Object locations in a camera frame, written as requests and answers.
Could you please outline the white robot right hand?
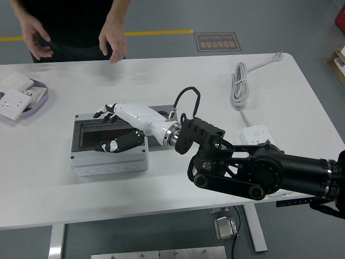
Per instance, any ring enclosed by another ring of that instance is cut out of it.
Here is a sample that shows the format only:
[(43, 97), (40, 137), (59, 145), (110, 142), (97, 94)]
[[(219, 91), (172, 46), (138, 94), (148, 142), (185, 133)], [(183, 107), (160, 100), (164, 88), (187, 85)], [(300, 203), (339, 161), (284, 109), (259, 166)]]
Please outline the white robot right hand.
[(166, 147), (169, 139), (168, 130), (174, 124), (144, 104), (106, 104), (93, 117), (98, 118), (101, 115), (104, 115), (103, 122), (114, 122), (120, 118), (134, 129), (130, 133), (97, 145), (95, 150), (99, 152), (121, 153), (142, 145), (147, 136), (154, 136), (161, 146)]

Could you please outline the person's left hand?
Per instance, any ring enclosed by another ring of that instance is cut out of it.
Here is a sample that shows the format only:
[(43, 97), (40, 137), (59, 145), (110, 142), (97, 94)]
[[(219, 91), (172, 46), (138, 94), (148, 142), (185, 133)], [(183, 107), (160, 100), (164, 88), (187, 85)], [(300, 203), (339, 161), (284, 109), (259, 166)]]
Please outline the person's left hand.
[(115, 64), (126, 58), (128, 45), (123, 25), (105, 24), (103, 26), (99, 34), (99, 48), (104, 56), (109, 55), (108, 45), (112, 50), (109, 58), (111, 64)]

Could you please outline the person's right hand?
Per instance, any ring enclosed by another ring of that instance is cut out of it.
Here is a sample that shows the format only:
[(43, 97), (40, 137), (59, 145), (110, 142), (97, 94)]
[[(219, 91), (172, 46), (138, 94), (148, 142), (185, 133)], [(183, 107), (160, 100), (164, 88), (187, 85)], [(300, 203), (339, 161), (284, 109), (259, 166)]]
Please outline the person's right hand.
[(42, 46), (39, 42), (39, 38), (42, 38), (46, 42), (51, 41), (51, 37), (43, 28), (41, 22), (35, 17), (28, 15), (19, 19), (24, 42), (31, 54), (37, 59), (51, 58), (53, 51), (49, 46)]

